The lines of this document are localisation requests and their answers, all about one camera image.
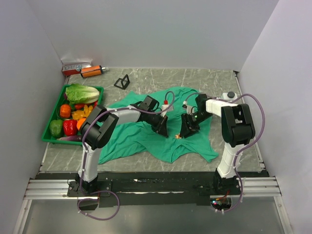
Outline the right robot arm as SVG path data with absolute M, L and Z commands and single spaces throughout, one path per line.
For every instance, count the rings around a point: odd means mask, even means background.
M 237 169 L 240 158 L 255 136 L 255 128 L 247 104 L 234 104 L 210 98 L 206 94 L 199 94 L 195 98 L 197 110 L 183 102 L 186 113 L 181 115 L 181 130 L 179 137 L 190 137 L 200 130 L 199 124 L 215 115 L 221 118 L 221 133 L 225 142 L 221 162 L 218 165 L 212 187 L 218 194 L 224 194 L 230 189 L 239 188 Z

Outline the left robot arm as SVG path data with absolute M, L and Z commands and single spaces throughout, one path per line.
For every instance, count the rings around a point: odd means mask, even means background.
M 146 122 L 152 130 L 168 137 L 166 113 L 173 110 L 173 102 L 164 101 L 161 111 L 153 110 L 158 101 L 146 96 L 144 101 L 121 108 L 105 108 L 97 106 L 87 117 L 80 128 L 83 154 L 81 166 L 76 176 L 79 190 L 86 196 L 91 196 L 97 189 L 98 156 L 96 149 L 103 148 L 111 139 L 116 126 L 129 122 Z

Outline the green garment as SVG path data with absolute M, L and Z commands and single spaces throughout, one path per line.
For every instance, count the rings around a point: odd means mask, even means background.
M 210 145 L 208 136 L 211 126 L 211 118 L 200 124 L 200 130 L 188 138 L 176 138 L 181 129 L 181 115 L 183 101 L 195 106 L 195 89 L 189 87 L 172 87 L 173 94 L 167 94 L 167 90 L 151 93 L 151 97 L 158 101 L 165 98 L 174 102 L 174 110 L 168 116 L 168 137 L 155 133 L 146 122 L 130 122 L 118 125 L 111 139 L 104 146 L 99 155 L 99 164 L 122 157 L 132 156 L 136 153 L 149 152 L 155 158 L 172 163 L 180 156 L 187 153 L 198 153 L 207 162 L 218 157 L 218 153 Z

